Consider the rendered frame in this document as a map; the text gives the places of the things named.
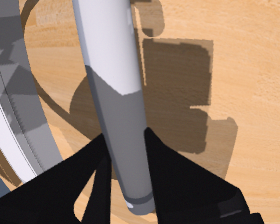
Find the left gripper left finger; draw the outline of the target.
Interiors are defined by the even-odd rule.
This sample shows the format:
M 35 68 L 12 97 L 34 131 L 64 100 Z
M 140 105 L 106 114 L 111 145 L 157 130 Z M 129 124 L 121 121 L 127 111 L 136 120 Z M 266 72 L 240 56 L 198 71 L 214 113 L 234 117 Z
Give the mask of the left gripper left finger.
M 95 171 L 81 222 L 74 204 Z M 0 197 L 0 219 L 18 224 L 110 224 L 112 162 L 103 133 Z

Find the grey tube with white end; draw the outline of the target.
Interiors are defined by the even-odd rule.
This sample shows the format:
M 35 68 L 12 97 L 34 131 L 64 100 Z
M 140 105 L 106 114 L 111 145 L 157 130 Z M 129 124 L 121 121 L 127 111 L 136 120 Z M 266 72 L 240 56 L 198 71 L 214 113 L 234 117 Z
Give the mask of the grey tube with white end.
M 130 0 L 72 0 L 85 70 L 128 210 L 155 209 L 144 142 L 147 128 Z

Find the long brown cardboard carton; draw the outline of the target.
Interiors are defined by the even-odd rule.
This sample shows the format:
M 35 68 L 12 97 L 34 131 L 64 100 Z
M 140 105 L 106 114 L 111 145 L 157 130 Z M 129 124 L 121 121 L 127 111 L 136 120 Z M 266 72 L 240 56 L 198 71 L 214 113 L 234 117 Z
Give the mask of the long brown cardboard carton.
M 2 176 L 9 183 L 14 185 L 16 188 L 21 184 L 21 180 L 14 172 L 7 159 L 0 150 L 0 176 Z

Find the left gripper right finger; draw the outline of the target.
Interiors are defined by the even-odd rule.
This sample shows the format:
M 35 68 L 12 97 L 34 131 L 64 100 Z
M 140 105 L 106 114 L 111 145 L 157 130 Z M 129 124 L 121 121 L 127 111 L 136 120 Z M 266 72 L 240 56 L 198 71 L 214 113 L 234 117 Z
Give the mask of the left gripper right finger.
M 221 224 L 250 214 L 238 187 L 166 146 L 149 127 L 144 139 L 158 224 Z

